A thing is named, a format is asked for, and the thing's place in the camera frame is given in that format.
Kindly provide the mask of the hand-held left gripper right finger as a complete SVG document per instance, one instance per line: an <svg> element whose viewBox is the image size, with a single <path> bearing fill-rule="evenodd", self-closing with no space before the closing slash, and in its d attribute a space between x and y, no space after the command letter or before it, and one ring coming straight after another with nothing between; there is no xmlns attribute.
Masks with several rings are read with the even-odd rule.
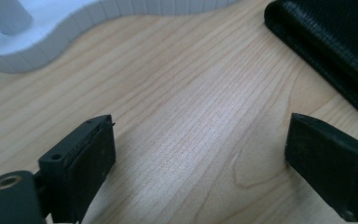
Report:
<svg viewBox="0 0 358 224"><path fill-rule="evenodd" d="M284 157L338 215L358 222L358 140L302 114L291 116Z"/></svg>

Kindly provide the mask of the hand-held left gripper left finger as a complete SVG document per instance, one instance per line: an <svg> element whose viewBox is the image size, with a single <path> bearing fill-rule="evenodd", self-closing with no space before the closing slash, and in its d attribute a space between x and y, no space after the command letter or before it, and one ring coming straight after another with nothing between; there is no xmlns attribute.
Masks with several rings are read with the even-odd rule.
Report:
<svg viewBox="0 0 358 224"><path fill-rule="evenodd" d="M48 189L49 212L58 223L83 220L116 162L109 115L83 122L38 160L41 179Z"/></svg>

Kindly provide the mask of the white wavy-edged stand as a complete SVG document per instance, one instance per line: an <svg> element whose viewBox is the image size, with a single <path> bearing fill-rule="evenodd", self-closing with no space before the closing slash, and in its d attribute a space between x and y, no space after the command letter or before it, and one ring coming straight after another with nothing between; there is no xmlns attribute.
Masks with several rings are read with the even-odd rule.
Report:
<svg viewBox="0 0 358 224"><path fill-rule="evenodd" d="M0 72L33 71L94 26L131 15L184 16L238 0L0 0Z"/></svg>

